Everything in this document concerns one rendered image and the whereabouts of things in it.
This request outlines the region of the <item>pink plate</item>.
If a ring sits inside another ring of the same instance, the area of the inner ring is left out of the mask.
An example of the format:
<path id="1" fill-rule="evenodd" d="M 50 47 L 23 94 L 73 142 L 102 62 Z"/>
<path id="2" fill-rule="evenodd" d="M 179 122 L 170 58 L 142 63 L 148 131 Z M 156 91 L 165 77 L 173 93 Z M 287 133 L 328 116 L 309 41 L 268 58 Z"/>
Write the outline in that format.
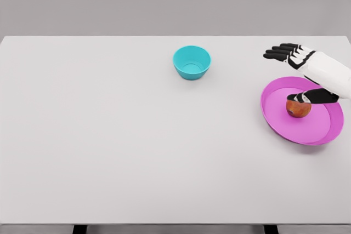
<path id="1" fill-rule="evenodd" d="M 322 145 L 338 137 L 344 125 L 339 103 L 313 105 L 303 118 L 292 117 L 286 110 L 288 95 L 318 88 L 317 84 L 301 77 L 281 77 L 271 81 L 261 93 L 261 109 L 272 130 L 303 145 Z"/>

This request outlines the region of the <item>blue bowl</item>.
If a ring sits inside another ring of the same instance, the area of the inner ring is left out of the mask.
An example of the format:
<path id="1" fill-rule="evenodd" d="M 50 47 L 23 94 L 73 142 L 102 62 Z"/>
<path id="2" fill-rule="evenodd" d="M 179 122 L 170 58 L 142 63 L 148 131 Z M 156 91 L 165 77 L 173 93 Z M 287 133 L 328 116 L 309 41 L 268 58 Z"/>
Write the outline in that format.
<path id="1" fill-rule="evenodd" d="M 173 65 L 185 80 L 200 79 L 210 68 L 212 58 L 207 50 L 188 45 L 179 48 L 173 55 Z"/>

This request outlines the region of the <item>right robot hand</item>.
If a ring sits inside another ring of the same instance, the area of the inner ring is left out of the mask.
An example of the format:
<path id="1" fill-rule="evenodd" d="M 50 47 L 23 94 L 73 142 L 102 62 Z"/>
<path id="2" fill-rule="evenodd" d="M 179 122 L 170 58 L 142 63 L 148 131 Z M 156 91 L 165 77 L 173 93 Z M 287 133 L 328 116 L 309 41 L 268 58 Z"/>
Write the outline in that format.
<path id="1" fill-rule="evenodd" d="M 307 104 L 333 104 L 339 99 L 351 100 L 351 69 L 326 55 L 301 44 L 281 43 L 263 54 L 290 65 L 319 89 L 290 94 L 289 101 Z"/>

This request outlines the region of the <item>red apple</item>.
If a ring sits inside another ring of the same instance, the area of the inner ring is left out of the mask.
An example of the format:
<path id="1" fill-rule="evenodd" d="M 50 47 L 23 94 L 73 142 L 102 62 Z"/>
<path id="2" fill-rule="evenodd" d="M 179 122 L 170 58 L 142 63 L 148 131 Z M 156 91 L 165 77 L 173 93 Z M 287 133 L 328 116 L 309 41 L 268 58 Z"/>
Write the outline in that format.
<path id="1" fill-rule="evenodd" d="M 286 111 L 287 113 L 295 118 L 303 118 L 309 115 L 312 109 L 312 105 L 305 102 L 298 102 L 287 100 L 286 101 Z"/>

